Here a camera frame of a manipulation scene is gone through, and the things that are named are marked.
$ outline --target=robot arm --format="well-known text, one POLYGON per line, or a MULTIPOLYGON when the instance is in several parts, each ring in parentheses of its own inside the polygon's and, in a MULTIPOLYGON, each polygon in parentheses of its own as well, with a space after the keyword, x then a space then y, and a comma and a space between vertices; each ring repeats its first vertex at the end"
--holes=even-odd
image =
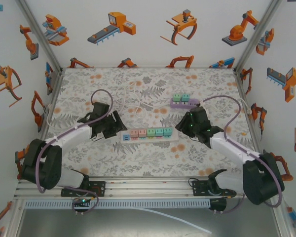
POLYGON ((283 180, 274 157, 270 153, 259 154, 230 137, 225 137, 221 128, 211 126, 203 107, 196 107, 187 112, 176 129, 189 137, 197 137, 199 142, 225 155, 242 169, 240 175, 229 173, 226 169, 210 174, 208 183, 211 192, 219 193, 220 190, 229 189, 245 193, 256 205, 277 195, 278 189, 273 177, 254 157, 266 163, 275 174, 281 190, 284 190, 283 180))
POLYGON ((42 155, 45 158, 45 162, 40 161, 38 171, 36 170, 38 155, 41 149, 55 139, 55 137, 45 141, 35 139, 30 143, 22 165, 21 177, 23 179, 36 183, 36 176, 38 175, 40 185, 45 189, 52 189, 55 186, 88 189, 88 176, 75 170, 62 169, 62 156, 78 144, 94 138, 99 133, 103 133, 105 138, 110 138, 116 136, 119 131, 127 130, 117 111, 114 111, 112 115, 108 115, 102 120, 78 128, 79 125, 95 120, 109 110, 109 105, 107 104, 96 102, 93 106, 93 112, 88 113, 77 121, 77 124, 74 126, 76 130, 66 134, 61 139, 56 139, 45 150, 42 155))

